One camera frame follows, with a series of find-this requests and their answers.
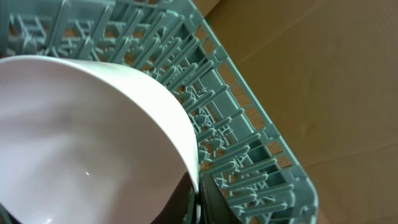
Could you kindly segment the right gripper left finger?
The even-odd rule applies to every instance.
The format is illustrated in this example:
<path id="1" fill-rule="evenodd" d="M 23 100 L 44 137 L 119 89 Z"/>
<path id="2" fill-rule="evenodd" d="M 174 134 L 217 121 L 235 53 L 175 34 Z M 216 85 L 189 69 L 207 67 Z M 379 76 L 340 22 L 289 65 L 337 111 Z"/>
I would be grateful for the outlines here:
<path id="1" fill-rule="evenodd" d="M 194 224 L 196 221 L 195 191 L 186 172 L 162 211 L 151 224 Z"/>

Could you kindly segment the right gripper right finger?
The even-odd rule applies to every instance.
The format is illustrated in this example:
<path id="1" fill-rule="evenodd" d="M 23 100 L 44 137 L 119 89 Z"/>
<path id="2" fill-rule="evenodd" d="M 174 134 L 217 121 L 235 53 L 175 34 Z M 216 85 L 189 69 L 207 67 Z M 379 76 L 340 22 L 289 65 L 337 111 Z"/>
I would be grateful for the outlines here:
<path id="1" fill-rule="evenodd" d="M 200 174 L 200 223 L 242 224 L 234 214 L 214 178 L 208 173 Z"/>

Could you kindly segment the white pink bowl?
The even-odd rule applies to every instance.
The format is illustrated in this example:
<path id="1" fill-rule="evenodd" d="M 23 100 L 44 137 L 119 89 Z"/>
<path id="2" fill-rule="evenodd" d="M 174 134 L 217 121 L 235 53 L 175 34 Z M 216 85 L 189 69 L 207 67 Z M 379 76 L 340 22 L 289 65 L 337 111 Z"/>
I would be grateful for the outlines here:
<path id="1" fill-rule="evenodd" d="M 21 223 L 150 223 L 177 185 L 198 192 L 193 126 L 124 65 L 1 60 L 1 205 Z"/>

